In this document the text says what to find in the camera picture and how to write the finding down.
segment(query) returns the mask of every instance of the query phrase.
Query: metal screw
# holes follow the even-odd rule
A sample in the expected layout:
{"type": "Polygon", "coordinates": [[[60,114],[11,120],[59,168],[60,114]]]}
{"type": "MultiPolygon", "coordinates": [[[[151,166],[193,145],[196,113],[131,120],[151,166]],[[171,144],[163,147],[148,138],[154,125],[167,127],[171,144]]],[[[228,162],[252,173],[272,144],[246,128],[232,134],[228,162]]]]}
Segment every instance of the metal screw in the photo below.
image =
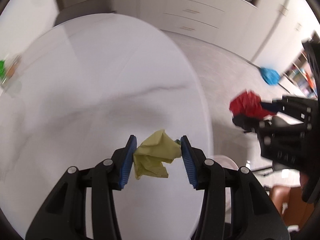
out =
{"type": "Polygon", "coordinates": [[[72,166],[68,169],[68,173],[72,174],[75,173],[77,171],[77,168],[75,166],[72,166]]]}
{"type": "Polygon", "coordinates": [[[105,166],[110,166],[112,164],[113,164],[113,160],[111,160],[111,159],[106,159],[103,161],[103,165],[105,165],[105,166]]]}
{"type": "Polygon", "coordinates": [[[204,164],[208,166],[214,165],[214,161],[212,159],[205,159],[204,164]]]}
{"type": "Polygon", "coordinates": [[[248,174],[250,170],[247,167],[241,167],[240,171],[244,174],[248,174]]]}
{"type": "Polygon", "coordinates": [[[266,137],[264,138],[264,144],[265,144],[265,145],[270,145],[270,144],[271,144],[271,138],[270,138],[269,136],[266,136],[266,137]]]}

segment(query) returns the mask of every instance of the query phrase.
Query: white table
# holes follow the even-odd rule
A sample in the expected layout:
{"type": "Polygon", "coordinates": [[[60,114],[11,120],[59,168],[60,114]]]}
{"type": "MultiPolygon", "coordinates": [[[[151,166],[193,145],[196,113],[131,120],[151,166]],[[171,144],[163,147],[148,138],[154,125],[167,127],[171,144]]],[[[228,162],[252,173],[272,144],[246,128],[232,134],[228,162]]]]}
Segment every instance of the white table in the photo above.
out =
{"type": "MultiPolygon", "coordinates": [[[[164,128],[213,155],[211,121],[200,83],[179,48],[151,25],[98,14],[57,26],[22,55],[0,99],[0,206],[25,233],[69,166],[94,167],[164,128]]],[[[182,159],[169,178],[134,178],[114,192],[123,240],[186,240],[203,192],[182,159]]]]}

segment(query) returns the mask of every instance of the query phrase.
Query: red cloth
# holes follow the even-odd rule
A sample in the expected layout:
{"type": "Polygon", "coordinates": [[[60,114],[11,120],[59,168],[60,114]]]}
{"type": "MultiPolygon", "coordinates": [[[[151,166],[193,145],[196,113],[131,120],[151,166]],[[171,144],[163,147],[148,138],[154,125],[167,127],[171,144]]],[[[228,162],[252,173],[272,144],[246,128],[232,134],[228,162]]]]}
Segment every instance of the red cloth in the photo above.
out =
{"type": "Polygon", "coordinates": [[[276,113],[270,112],[262,108],[261,98],[253,91],[244,91],[230,102],[229,110],[233,116],[244,114],[247,117],[257,118],[262,120],[267,115],[275,115],[276,113]]]}

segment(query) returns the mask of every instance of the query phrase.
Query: chair backrest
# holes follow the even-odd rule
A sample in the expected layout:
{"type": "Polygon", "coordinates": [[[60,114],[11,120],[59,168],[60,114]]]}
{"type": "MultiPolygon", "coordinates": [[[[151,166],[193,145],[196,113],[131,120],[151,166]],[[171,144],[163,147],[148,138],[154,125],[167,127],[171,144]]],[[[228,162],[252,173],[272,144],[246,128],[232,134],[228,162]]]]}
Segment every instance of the chair backrest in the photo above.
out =
{"type": "Polygon", "coordinates": [[[64,8],[57,16],[54,26],[68,20],[97,13],[112,13],[112,0],[86,0],[64,8]]]}

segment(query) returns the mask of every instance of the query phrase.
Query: green object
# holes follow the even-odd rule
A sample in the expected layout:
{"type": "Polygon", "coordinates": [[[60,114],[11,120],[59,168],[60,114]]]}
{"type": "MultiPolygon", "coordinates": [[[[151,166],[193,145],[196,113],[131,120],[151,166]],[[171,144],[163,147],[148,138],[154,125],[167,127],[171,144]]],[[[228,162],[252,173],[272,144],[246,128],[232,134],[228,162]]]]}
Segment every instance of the green object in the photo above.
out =
{"type": "Polygon", "coordinates": [[[156,131],[136,149],[133,154],[133,164],[136,179],[142,175],[168,178],[167,169],[162,162],[172,163],[181,157],[181,146],[173,141],[164,129],[156,131]]]}
{"type": "Polygon", "coordinates": [[[0,78],[3,80],[5,78],[6,70],[4,68],[4,60],[0,60],[0,78]]]}

